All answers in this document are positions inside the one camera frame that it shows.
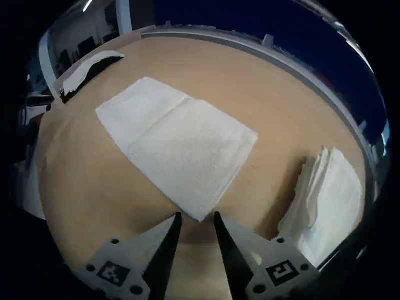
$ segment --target dark blue wall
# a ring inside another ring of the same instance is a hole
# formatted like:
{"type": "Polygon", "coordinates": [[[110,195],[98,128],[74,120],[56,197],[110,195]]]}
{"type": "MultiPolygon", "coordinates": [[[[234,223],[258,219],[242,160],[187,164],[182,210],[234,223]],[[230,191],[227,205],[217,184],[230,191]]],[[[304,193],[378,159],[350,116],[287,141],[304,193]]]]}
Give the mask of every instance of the dark blue wall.
{"type": "Polygon", "coordinates": [[[357,123],[366,120],[371,144],[380,137],[386,113],[373,75],[362,58],[334,28],[313,12],[290,0],[233,1],[154,0],[155,23],[209,25],[274,44],[314,68],[348,102],[357,123]]]}

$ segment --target white cloth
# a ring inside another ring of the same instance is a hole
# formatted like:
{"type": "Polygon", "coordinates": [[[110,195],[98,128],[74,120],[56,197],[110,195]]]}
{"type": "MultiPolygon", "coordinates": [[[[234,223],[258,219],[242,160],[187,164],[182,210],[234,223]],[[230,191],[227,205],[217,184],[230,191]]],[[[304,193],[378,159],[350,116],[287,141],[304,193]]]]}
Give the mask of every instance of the white cloth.
{"type": "Polygon", "coordinates": [[[361,207],[362,186],[352,165],[336,148],[308,157],[295,188],[295,198],[278,225],[314,265],[352,231],[361,207]]]}
{"type": "Polygon", "coordinates": [[[69,92],[75,91],[79,85],[85,80],[86,75],[95,63],[109,57],[125,57],[125,55],[118,53],[114,50],[106,50],[96,53],[92,57],[86,59],[80,64],[80,66],[62,83],[62,89],[64,90],[64,95],[69,92]]]}
{"type": "Polygon", "coordinates": [[[122,153],[198,221],[218,203],[258,138],[206,101],[147,77],[96,113],[122,153]]]}

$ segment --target folded towel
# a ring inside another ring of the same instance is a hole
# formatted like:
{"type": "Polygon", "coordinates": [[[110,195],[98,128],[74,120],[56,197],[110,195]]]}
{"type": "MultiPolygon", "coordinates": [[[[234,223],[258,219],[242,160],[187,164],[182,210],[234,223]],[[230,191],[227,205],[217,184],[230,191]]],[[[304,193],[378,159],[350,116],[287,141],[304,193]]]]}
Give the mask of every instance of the folded towel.
{"type": "Polygon", "coordinates": [[[61,87],[62,93],[67,95],[68,93],[75,91],[85,80],[90,68],[94,64],[110,57],[123,58],[125,55],[113,50],[106,50],[96,53],[92,57],[82,62],[80,66],[66,80],[64,80],[61,87]]]}
{"type": "Polygon", "coordinates": [[[122,153],[198,221],[218,203],[258,138],[206,101],[147,77],[96,113],[122,153]]]}
{"type": "Polygon", "coordinates": [[[279,222],[279,235],[289,236],[314,265],[352,231],[361,206],[362,186],[352,165],[336,148],[308,157],[295,188],[295,198],[279,222]]]}

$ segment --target stack of paper towels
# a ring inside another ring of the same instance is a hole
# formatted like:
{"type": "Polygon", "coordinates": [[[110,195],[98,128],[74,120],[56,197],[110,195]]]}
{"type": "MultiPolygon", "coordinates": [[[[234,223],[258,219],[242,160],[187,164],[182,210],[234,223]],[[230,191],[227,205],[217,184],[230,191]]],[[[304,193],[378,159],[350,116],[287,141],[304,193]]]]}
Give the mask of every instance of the stack of paper towels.
{"type": "Polygon", "coordinates": [[[325,147],[308,157],[295,187],[295,197],[279,222],[303,255],[318,266],[352,231],[361,208],[362,186],[342,152],[325,147]]]}

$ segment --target wooden table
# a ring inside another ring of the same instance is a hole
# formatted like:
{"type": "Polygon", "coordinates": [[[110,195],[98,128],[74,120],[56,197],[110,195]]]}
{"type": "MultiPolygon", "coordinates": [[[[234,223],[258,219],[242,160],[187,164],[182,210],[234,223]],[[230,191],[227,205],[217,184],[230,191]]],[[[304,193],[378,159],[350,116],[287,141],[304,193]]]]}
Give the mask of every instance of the wooden table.
{"type": "MultiPolygon", "coordinates": [[[[272,238],[289,207],[306,156],[337,147],[364,186],[362,152],[337,114],[310,88],[278,67],[228,46],[150,37],[119,50],[113,64],[66,105],[42,120],[40,196],[66,263],[85,263],[109,237],[128,240],[178,208],[119,151],[95,108],[148,76],[204,99],[258,132],[250,156],[216,210],[272,238]]],[[[211,217],[183,214],[167,296],[229,299],[211,217]]]]}

